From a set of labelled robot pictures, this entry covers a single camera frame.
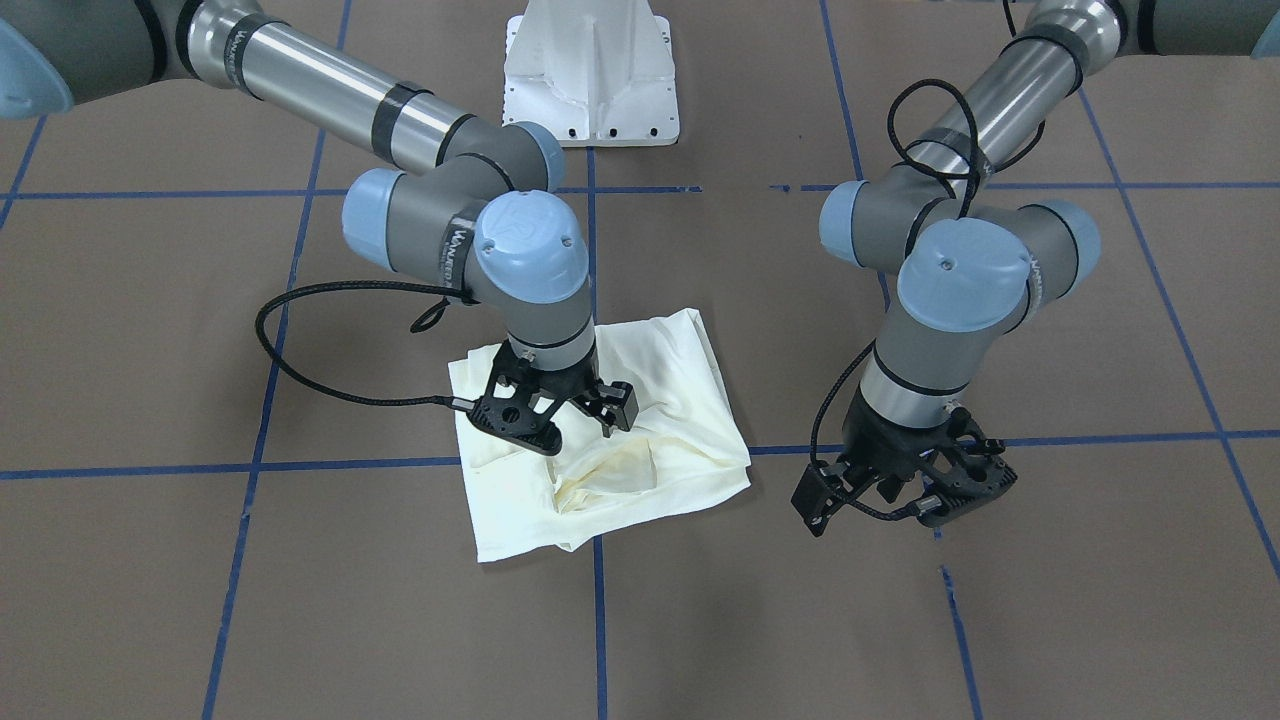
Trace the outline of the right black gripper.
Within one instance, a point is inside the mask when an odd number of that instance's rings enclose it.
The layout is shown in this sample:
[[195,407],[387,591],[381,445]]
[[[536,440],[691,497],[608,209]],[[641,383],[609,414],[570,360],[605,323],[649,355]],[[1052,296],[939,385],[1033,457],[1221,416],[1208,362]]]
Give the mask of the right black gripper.
[[634,387],[625,380],[609,384],[599,379],[579,383],[575,407],[602,427],[602,436],[611,438],[616,430],[630,432],[637,418],[637,398]]

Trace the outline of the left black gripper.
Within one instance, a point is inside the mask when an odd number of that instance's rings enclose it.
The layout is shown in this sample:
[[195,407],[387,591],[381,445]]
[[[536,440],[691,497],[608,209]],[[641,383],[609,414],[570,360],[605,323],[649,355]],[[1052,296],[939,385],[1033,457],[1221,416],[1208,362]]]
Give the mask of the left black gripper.
[[870,487],[870,471],[846,462],[809,462],[791,496],[791,505],[814,537],[844,506],[852,506]]

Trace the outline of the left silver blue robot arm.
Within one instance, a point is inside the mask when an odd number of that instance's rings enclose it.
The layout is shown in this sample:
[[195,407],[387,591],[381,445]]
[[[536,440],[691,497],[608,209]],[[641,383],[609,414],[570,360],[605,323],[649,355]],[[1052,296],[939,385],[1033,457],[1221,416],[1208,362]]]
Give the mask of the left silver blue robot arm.
[[812,456],[791,502],[822,536],[841,509],[937,528],[1012,488],[1005,443],[963,405],[1002,334],[1070,295],[1100,260],[1100,229],[1070,202],[977,202],[1047,115],[1120,56],[1277,55],[1275,1],[1039,1],[966,91],[878,182],[837,186],[820,211],[832,256],[896,279],[844,419],[844,447]]

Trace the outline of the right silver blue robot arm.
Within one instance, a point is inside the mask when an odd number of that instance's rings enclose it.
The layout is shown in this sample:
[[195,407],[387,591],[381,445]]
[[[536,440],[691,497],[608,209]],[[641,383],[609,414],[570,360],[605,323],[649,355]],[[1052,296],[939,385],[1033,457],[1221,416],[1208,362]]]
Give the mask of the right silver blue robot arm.
[[233,88],[366,150],[381,165],[349,187],[351,250],[435,293],[413,331],[454,305],[488,304],[506,341],[476,398],[430,395],[479,430],[543,455],[561,451],[564,405],[630,430],[632,386],[600,378],[589,251],[556,191],[562,149],[531,122],[494,126],[360,61],[257,1],[5,1],[3,115],[67,113],[165,79]]

